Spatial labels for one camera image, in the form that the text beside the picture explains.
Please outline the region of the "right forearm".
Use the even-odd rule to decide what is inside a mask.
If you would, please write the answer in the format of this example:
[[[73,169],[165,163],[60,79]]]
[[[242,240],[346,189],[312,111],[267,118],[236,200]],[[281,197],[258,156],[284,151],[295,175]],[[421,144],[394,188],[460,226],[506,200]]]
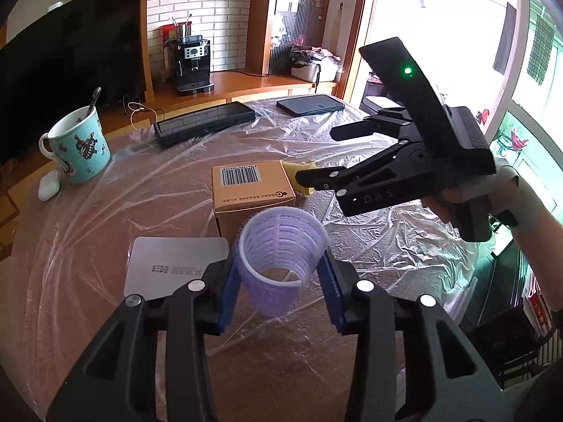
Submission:
[[[512,230],[512,235],[528,259],[549,308],[561,311],[562,224],[541,207],[530,226],[518,226]]]

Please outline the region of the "right hand white glove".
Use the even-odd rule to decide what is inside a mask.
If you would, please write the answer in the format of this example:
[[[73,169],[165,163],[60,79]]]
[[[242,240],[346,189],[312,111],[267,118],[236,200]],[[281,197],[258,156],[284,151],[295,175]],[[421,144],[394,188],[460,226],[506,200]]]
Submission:
[[[483,200],[482,211],[513,231],[532,231],[548,210],[527,180],[504,158],[495,159],[496,172],[474,176],[455,188],[421,199],[445,223],[453,223],[449,210],[471,200]]]

